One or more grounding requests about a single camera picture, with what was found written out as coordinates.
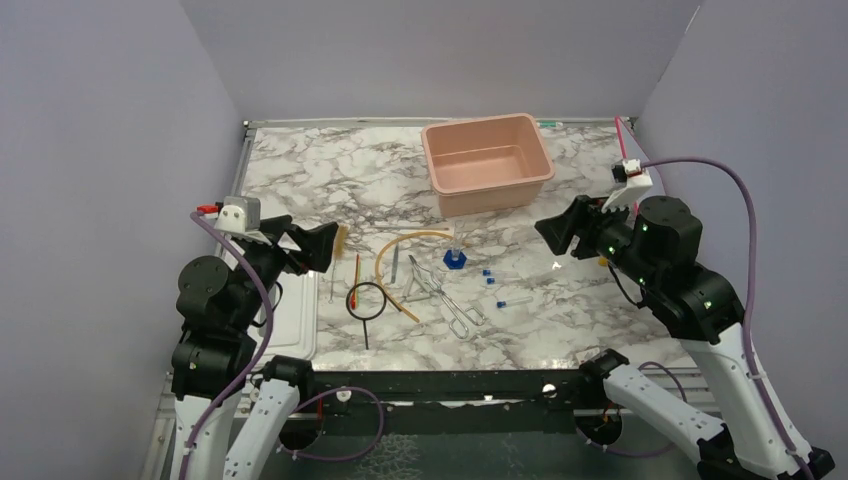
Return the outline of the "test tube brush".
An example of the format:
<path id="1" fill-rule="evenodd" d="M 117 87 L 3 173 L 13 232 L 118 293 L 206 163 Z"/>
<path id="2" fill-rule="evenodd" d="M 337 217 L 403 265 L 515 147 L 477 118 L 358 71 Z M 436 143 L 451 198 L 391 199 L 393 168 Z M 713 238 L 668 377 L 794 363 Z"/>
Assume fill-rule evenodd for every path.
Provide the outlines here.
<path id="1" fill-rule="evenodd" d="M 335 285 L 335 277 L 336 277 L 337 266 L 338 266 L 341 258 L 343 257 L 343 254 L 344 254 L 345 242 L 346 242 L 346 238 L 347 238 L 348 233 L 349 233 L 349 227 L 347 225 L 340 225 L 337 232 L 336 232 L 336 236 L 335 236 L 335 239 L 334 239 L 333 258 L 332 258 L 330 283 L 329 283 L 329 298 L 328 298 L 329 304 L 332 304 L 333 301 L 334 301 L 334 285 Z"/>

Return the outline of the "pink plastic bin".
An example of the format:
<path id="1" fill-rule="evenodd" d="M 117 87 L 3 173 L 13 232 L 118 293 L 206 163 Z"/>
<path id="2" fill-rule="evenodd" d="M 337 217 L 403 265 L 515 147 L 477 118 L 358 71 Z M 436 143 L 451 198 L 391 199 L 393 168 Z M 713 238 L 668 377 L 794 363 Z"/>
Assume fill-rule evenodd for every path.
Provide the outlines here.
<path id="1" fill-rule="evenodd" d="M 429 125 L 421 140 L 446 218 L 527 206 L 556 173 L 538 122 L 526 113 Z"/>

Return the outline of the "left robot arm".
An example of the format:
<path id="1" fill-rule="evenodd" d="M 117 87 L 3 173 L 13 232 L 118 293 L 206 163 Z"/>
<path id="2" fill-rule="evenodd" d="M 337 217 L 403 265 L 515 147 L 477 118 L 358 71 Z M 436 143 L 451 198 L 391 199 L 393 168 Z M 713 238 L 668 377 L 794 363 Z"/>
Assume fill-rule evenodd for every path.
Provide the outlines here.
<path id="1" fill-rule="evenodd" d="M 173 351 L 171 391 L 175 396 L 178 446 L 174 479 L 254 479 L 267 459 L 275 435 L 293 411 L 313 401 L 310 362 L 277 356 L 264 371 L 266 399 L 273 407 L 251 415 L 246 432 L 230 444 L 235 409 L 247 377 L 269 342 L 248 333 L 259 312 L 267 330 L 275 328 L 271 290 L 283 274 L 324 273 L 331 264 L 339 226 L 312 229 L 291 216 L 260 220 L 253 227 L 221 230 L 206 214 L 191 220 L 236 260 L 236 267 L 214 255 L 188 262 L 178 277 L 176 309 L 183 318 Z"/>

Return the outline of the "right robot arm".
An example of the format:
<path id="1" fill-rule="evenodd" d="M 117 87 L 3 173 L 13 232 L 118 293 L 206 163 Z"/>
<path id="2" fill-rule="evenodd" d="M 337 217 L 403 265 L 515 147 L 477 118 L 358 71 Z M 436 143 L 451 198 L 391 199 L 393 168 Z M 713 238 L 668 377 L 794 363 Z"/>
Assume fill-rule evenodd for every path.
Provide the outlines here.
<path id="1" fill-rule="evenodd" d="M 703 479 L 820 479 L 833 471 L 831 454 L 761 398 L 768 382 L 743 342 L 743 305 L 725 277 L 697 262 L 703 227 L 683 201 L 653 196 L 631 216 L 580 195 L 535 227 L 552 253 L 605 258 L 639 286 L 644 305 L 696 363 L 720 413 L 669 393 L 614 350 L 581 367 L 576 384 L 585 404 L 610 400 L 631 410 L 680 448 Z"/>

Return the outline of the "black wire tripod stand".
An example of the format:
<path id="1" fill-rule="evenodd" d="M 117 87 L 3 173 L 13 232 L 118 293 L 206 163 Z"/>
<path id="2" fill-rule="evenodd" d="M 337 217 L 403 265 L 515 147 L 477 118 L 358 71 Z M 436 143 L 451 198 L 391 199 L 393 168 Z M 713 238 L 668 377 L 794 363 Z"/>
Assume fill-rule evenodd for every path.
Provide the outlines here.
<path id="1" fill-rule="evenodd" d="M 389 305 L 383 287 L 374 281 L 361 281 L 351 287 L 346 295 L 346 310 L 362 329 L 365 350 L 370 349 L 369 326 Z"/>

